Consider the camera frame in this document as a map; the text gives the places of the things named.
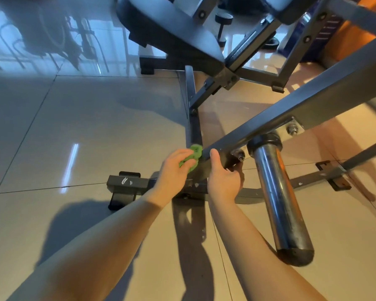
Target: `orange wall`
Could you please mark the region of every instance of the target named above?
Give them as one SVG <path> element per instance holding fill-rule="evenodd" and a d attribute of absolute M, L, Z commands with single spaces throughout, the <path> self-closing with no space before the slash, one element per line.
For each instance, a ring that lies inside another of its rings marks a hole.
<path fill-rule="evenodd" d="M 376 11 L 376 0 L 361 0 L 359 4 Z M 346 21 L 331 38 L 325 50 L 327 55 L 340 61 L 374 38 L 376 36 Z"/>

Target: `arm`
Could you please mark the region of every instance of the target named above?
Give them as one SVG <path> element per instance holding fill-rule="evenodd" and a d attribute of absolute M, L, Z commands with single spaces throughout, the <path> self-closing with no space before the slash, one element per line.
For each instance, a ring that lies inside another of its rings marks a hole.
<path fill-rule="evenodd" d="M 233 172 L 223 169 L 217 150 L 211 150 L 209 206 L 221 239 L 248 301 L 326 301 L 290 265 L 271 252 L 261 234 L 234 200 L 244 177 L 242 163 Z"/>
<path fill-rule="evenodd" d="M 181 191 L 195 160 L 177 150 L 164 161 L 153 189 L 85 231 L 40 265 L 8 301 L 103 300 L 132 261 L 160 211 Z"/>

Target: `black seat cushion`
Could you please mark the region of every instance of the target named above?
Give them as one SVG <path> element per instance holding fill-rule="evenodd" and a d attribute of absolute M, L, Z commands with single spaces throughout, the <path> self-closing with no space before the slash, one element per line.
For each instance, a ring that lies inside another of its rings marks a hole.
<path fill-rule="evenodd" d="M 168 0 L 118 0 L 117 16 L 134 36 L 215 76 L 224 57 L 215 36 Z"/>
<path fill-rule="evenodd" d="M 261 0 L 277 20 L 290 25 L 298 20 L 317 0 Z"/>

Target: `black dumbbell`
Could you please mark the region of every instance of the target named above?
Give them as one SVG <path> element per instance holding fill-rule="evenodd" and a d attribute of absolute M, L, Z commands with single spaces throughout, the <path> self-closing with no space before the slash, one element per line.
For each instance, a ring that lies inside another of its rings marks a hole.
<path fill-rule="evenodd" d="M 218 12 L 215 16 L 215 21 L 220 24 L 220 29 L 218 30 L 217 42 L 220 47 L 225 47 L 226 39 L 221 37 L 224 25 L 231 25 L 233 16 L 226 12 Z"/>

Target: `green cloth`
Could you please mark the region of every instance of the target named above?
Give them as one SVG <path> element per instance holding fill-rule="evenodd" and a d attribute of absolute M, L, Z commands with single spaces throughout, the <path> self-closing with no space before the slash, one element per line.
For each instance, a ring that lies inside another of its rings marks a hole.
<path fill-rule="evenodd" d="M 194 170 L 196 168 L 196 166 L 198 165 L 198 159 L 202 156 L 202 146 L 200 144 L 193 144 L 192 146 L 190 146 L 190 149 L 194 153 L 191 154 L 186 159 L 184 159 L 183 161 L 180 162 L 180 167 L 181 167 L 186 161 L 190 160 L 191 158 L 193 158 L 194 160 L 196 160 L 195 165 L 193 165 L 189 169 L 189 172 L 191 172 L 192 170 Z"/>

